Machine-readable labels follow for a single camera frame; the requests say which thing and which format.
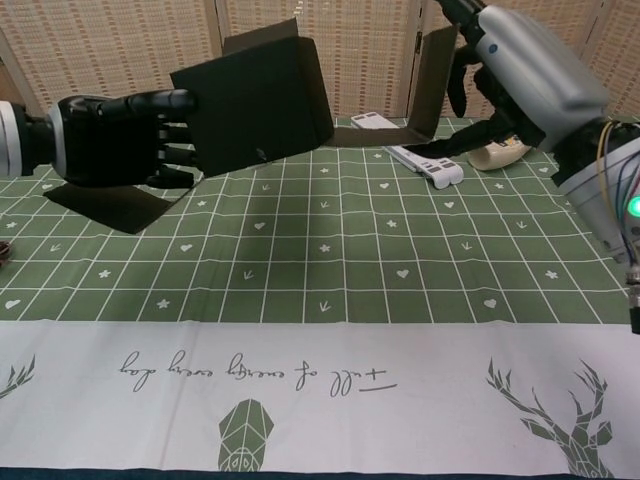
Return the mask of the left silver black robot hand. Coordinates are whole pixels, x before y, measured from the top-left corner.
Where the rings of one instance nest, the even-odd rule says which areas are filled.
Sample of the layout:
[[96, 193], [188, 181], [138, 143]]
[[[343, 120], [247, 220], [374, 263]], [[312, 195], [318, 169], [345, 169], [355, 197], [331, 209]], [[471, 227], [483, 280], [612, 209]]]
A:
[[173, 145], [191, 142], [179, 124], [196, 110], [195, 95], [184, 89], [66, 97], [47, 114], [52, 167], [65, 181], [86, 188], [190, 188], [194, 175], [175, 167], [193, 166], [196, 155]]

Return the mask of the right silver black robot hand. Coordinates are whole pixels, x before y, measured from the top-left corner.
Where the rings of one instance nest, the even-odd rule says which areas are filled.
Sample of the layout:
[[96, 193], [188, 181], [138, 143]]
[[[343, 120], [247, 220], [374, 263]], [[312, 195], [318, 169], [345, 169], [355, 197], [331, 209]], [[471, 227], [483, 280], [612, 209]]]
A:
[[477, 66], [476, 88], [493, 114], [447, 139], [409, 146], [426, 157], [454, 157], [517, 136], [560, 162], [597, 156], [609, 95], [551, 30], [516, 10], [484, 0], [436, 0], [466, 43], [452, 59], [447, 96], [456, 116], [467, 109], [464, 80]]

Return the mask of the black cardboard box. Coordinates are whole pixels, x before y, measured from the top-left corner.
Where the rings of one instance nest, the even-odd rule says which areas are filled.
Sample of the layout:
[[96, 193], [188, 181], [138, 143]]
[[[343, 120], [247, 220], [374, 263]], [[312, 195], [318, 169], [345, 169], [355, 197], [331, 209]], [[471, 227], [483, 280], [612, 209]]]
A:
[[[429, 142], [445, 97], [445, 73], [456, 45], [449, 27], [421, 40], [417, 87], [406, 126], [361, 129], [335, 125], [315, 42], [294, 20], [229, 38], [219, 58], [174, 72], [170, 89], [195, 95], [197, 110], [179, 125], [196, 155], [179, 171], [212, 178], [307, 153], [339, 148], [406, 146]], [[114, 230], [135, 234], [170, 209], [146, 185], [86, 188], [63, 179], [47, 198]]]

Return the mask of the woven bamboo screen panel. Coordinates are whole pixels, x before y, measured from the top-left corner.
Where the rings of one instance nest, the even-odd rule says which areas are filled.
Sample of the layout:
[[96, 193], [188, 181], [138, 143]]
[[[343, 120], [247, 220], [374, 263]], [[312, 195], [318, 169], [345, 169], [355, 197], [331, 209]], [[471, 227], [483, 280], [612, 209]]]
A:
[[214, 0], [221, 37], [284, 20], [314, 40], [332, 113], [408, 114], [424, 0]]
[[0, 60], [31, 114], [72, 94], [171, 85], [220, 56], [216, 0], [0, 0]]
[[603, 114], [609, 95], [589, 68], [554, 32], [531, 16], [483, 0], [435, 0], [454, 36], [445, 92], [455, 114], [467, 108], [470, 65], [485, 75], [484, 96], [496, 108], [513, 108], [542, 126], [588, 122]]
[[571, 46], [609, 91], [609, 112], [640, 117], [640, 0], [576, 0]]

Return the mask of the cream mayonnaise squeeze bottle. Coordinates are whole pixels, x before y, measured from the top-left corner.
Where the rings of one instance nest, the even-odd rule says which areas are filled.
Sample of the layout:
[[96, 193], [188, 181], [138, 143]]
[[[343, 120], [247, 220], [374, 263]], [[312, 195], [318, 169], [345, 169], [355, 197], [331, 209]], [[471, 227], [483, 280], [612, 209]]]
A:
[[469, 153], [468, 162], [479, 171], [497, 170], [515, 163], [529, 150], [529, 146], [526, 146], [519, 138], [513, 136], [503, 142], [492, 142], [473, 150]]

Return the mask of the white folding stand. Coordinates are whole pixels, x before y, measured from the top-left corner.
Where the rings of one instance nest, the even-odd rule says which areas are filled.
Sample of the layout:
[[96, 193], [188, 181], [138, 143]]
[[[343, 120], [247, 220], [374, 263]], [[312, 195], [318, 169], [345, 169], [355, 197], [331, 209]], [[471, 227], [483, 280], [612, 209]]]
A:
[[[351, 124], [361, 129], [397, 128], [391, 120], [376, 112], [352, 116]], [[431, 179], [436, 189], [457, 185], [464, 179], [462, 168], [449, 158], [425, 158], [402, 146], [384, 146], [383, 149], [412, 172]]]

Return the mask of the green checked deer tablecloth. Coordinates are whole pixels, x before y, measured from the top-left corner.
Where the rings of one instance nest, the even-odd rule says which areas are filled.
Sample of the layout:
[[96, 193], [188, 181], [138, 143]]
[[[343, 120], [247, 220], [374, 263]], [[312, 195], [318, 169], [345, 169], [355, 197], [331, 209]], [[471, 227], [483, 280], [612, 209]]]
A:
[[203, 182], [138, 235], [0, 180], [0, 476], [640, 480], [624, 270], [532, 152], [437, 190], [373, 149]]

